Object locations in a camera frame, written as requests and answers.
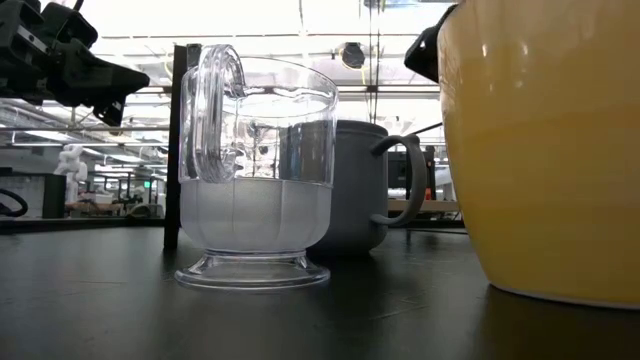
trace black stand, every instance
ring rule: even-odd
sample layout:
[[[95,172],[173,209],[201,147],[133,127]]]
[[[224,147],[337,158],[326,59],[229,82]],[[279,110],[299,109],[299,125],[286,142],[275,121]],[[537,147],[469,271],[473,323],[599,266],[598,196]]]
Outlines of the black stand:
[[[167,164],[167,208],[164,220],[164,248],[178,247],[180,231],[180,183],[178,161],[180,154],[180,99],[182,77],[187,72],[187,48],[173,50],[173,84],[171,86],[171,118],[169,123],[169,161]]]

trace mug handle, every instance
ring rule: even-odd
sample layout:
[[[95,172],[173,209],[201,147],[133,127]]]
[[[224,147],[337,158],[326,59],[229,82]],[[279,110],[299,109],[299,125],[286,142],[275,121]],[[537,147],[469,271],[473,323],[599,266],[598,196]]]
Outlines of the mug handle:
[[[394,218],[388,218],[380,214],[371,215],[371,221],[380,225],[403,225],[413,220],[418,215],[424,195],[427,191],[427,165],[424,161],[424,155],[420,150],[420,139],[416,135],[398,136],[392,135],[380,140],[370,149],[373,156],[380,156],[396,144],[402,144],[407,148],[409,158],[411,159],[411,168],[413,177],[411,178],[411,195],[409,196],[409,204],[402,213]]]

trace clear plastic pitcher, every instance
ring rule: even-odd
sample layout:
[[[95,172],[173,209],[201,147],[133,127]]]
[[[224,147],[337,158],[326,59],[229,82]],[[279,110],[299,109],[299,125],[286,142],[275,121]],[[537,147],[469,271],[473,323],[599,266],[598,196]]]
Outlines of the clear plastic pitcher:
[[[322,282],[305,257],[327,231],[338,90],[300,65],[201,49],[182,83],[180,212],[205,249],[184,285],[273,289]]]

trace black table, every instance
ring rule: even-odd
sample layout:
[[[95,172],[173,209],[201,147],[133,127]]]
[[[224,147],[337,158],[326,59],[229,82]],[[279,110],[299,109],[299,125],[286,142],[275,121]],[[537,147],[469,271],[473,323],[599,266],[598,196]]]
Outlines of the black table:
[[[178,286],[200,251],[159,228],[1,236],[0,359],[640,359],[640,312],[501,292],[466,235],[407,234],[261,295]]]

